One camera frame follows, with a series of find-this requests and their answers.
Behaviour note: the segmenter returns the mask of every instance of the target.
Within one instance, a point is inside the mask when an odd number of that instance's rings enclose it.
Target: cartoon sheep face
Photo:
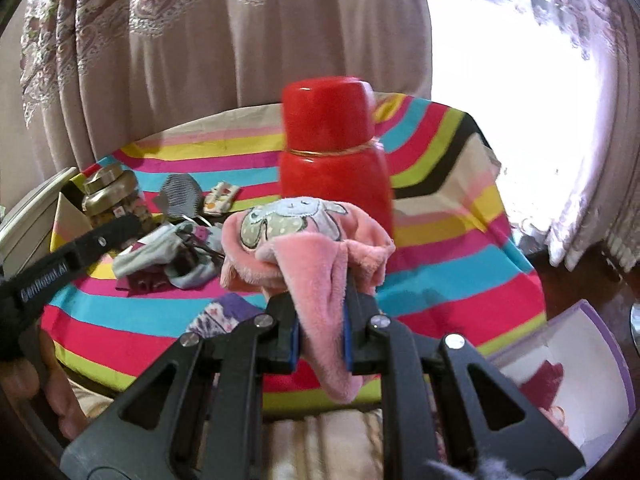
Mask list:
[[[347,214],[347,210],[336,202],[308,196],[283,198],[259,205],[252,208],[242,220],[240,240],[245,247],[255,249],[262,238],[269,240],[306,230],[311,219],[319,233],[340,241],[340,228],[329,211]]]

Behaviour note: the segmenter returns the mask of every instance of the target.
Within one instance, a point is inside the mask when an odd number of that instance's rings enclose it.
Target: pink cloth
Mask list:
[[[290,204],[296,200],[279,202],[293,207]],[[333,400],[351,402],[364,378],[347,371],[342,355],[347,268],[359,291],[374,294],[385,279],[386,261],[395,247],[386,231],[363,210],[347,203],[318,202],[317,221],[314,216],[301,215],[305,221],[293,233],[268,235],[273,229],[270,222],[279,226],[282,218],[286,222],[298,217],[266,216],[254,248],[242,241],[243,222],[250,220],[247,217],[252,212],[264,211],[259,207],[231,215],[222,229],[226,258],[220,283],[236,292],[262,292],[267,298],[288,290],[304,332],[303,357]]]

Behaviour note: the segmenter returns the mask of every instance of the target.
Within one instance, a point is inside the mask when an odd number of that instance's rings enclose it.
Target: striped tablecloth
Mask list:
[[[398,247],[378,291],[382,310],[429,336],[459,332],[490,353],[545,322],[533,268],[510,240],[494,171],[474,120],[453,108],[401,94],[375,111],[395,190]],[[147,199],[169,174],[191,173],[203,190],[225,180],[242,187],[234,210],[278,198],[279,105],[240,108],[148,137],[100,161],[131,168]],[[63,218],[52,248],[73,238]],[[126,388],[224,293],[218,280],[201,290],[128,298],[114,288],[110,259],[62,290],[42,319],[59,359],[116,390]],[[264,306],[262,296],[247,295]],[[360,394],[380,395],[378,381]],[[266,409],[313,409],[329,403],[304,363],[293,376],[265,381]]]

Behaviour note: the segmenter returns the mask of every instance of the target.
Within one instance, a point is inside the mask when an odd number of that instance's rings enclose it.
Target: red thermos bottle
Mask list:
[[[280,187],[284,198],[350,202],[392,235],[392,190],[373,110],[371,86],[354,77],[288,85],[282,94]]]

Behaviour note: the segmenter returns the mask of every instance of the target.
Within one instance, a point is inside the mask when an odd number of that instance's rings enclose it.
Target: human hand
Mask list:
[[[88,421],[71,389],[65,371],[56,359],[55,346],[49,334],[38,330],[40,354],[49,370],[49,379],[43,390],[52,410],[59,416],[62,434],[75,439]],[[38,373],[27,359],[21,358],[10,363],[0,363],[0,386],[14,408],[21,401],[34,397],[40,388]]]

